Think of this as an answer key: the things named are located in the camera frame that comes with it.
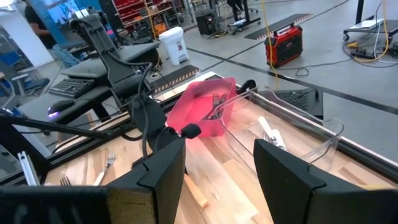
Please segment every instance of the white trash can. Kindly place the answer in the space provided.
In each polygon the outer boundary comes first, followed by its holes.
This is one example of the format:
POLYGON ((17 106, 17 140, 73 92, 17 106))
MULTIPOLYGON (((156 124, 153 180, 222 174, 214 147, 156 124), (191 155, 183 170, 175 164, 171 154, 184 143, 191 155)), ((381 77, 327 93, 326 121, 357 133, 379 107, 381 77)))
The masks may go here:
POLYGON ((172 65, 179 65, 189 59, 183 35, 184 30, 181 27, 174 27, 159 35, 159 40, 166 46, 172 65))

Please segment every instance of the wooden stick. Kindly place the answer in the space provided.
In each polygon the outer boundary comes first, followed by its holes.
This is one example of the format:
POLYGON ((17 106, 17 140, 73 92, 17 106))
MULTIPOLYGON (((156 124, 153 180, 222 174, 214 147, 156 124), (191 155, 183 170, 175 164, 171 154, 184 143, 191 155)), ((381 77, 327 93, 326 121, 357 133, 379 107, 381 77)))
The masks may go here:
POLYGON ((201 208, 205 208, 207 205, 209 205, 209 201, 202 194, 191 177, 189 177, 187 174, 184 174, 184 181, 187 184, 189 191, 191 191, 193 198, 197 201, 197 204, 199 204, 201 208))

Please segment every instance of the computer mouse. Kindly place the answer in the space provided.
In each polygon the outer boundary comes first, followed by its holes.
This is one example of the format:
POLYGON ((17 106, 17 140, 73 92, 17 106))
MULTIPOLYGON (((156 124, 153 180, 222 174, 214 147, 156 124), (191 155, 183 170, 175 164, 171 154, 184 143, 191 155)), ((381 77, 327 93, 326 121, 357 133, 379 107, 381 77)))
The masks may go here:
POLYGON ((75 102, 73 100, 61 100, 57 103, 54 103, 49 107, 49 117, 53 118, 59 114, 59 112, 73 106, 75 102))

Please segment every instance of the red storage bins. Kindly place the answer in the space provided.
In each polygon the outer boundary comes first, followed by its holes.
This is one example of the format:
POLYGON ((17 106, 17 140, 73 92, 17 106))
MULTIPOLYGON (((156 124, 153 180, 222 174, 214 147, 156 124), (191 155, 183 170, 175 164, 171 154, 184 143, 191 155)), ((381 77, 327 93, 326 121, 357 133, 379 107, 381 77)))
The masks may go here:
POLYGON ((227 125, 232 113, 232 106, 222 109, 222 113, 214 114, 215 107, 236 96, 234 78, 206 80, 191 83, 177 101, 167 117, 167 124, 178 133, 187 124, 199 125, 200 137, 220 136, 224 134, 222 119, 227 125))

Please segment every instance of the purple light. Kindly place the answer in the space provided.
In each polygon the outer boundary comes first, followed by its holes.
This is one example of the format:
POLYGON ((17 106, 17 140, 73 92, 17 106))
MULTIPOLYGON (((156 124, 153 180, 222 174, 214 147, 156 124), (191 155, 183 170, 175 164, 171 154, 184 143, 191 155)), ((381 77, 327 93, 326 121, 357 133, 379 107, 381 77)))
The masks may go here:
POLYGON ((59 114, 59 112, 54 112, 52 114, 49 114, 49 118, 54 118, 59 114))

